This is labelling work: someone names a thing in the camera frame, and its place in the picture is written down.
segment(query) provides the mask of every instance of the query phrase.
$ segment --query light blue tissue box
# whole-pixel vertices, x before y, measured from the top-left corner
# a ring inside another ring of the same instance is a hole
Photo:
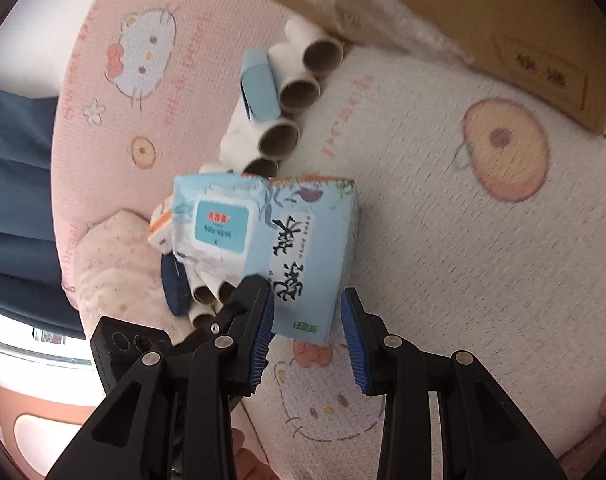
[[[248,50],[243,56],[241,97],[251,121],[267,123],[281,116],[276,83],[267,53],[262,48]]]
[[[326,345],[346,285],[357,229],[352,180],[272,180],[245,273],[272,283],[273,332]]]
[[[174,181],[177,257],[233,285],[251,274],[268,278],[273,332],[318,345],[328,343],[346,285],[357,218],[352,180],[203,174]]]

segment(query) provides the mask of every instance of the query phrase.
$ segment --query blue label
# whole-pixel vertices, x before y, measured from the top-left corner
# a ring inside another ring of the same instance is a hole
[[[199,202],[194,237],[203,243],[236,254],[245,249],[249,212],[238,205]]]

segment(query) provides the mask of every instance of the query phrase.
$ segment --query cardboard tube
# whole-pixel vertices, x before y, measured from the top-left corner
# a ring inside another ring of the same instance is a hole
[[[231,283],[226,282],[225,280],[221,280],[216,276],[212,276],[207,272],[201,273],[201,278],[208,286],[209,290],[212,291],[212,294],[216,296],[217,300],[221,303],[227,303],[229,297],[232,295],[232,292],[236,290],[236,287]]]
[[[208,162],[203,164],[199,173],[227,173],[232,171],[232,168],[224,166],[223,164],[216,164],[215,162]]]
[[[232,122],[245,139],[256,145],[261,156],[270,160],[288,158],[301,138],[299,125],[285,117],[264,123],[257,123],[249,119],[243,98],[238,100],[237,107],[234,108]]]
[[[217,302],[217,298],[214,297],[211,290],[199,276],[197,270],[191,265],[185,266],[185,274],[187,275],[187,282],[190,285],[190,294],[194,301],[205,305],[212,305]]]
[[[305,68],[291,44],[279,43],[267,53],[276,83],[281,109],[298,114],[310,108],[321,97],[321,87]]]
[[[303,66],[316,77],[330,75],[343,61],[343,44],[298,14],[286,23],[285,36]]]
[[[187,311],[187,317],[194,328],[203,327],[211,322],[214,316],[216,316],[214,307],[199,303],[198,301],[192,301],[190,309]]]
[[[243,123],[232,116],[227,132],[221,139],[219,158],[237,173],[251,173],[270,178],[276,176],[279,164],[261,155],[256,144],[251,143],[241,132]]]

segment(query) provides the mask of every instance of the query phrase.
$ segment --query wet wipes label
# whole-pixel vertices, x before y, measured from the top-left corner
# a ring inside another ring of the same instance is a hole
[[[268,278],[274,290],[274,306],[296,310],[297,300],[305,294],[305,261],[314,215],[308,210],[287,212],[272,219],[272,224],[276,229]]]
[[[203,243],[243,253],[249,212],[247,208],[221,202],[199,202],[194,237]]]

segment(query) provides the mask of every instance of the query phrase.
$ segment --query pink fabric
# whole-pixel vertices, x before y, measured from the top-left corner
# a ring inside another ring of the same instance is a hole
[[[174,344],[193,332],[187,317],[167,308],[161,255],[147,243],[141,217],[118,212],[80,240],[75,256],[76,298],[88,340],[103,316],[165,330]]]
[[[217,160],[243,52],[280,41],[290,15],[268,0],[94,2],[52,149],[54,228],[72,300],[80,238],[120,209],[148,218],[174,176]]]
[[[580,480],[590,471],[606,448],[606,421],[580,444],[568,451],[560,462],[568,480]]]

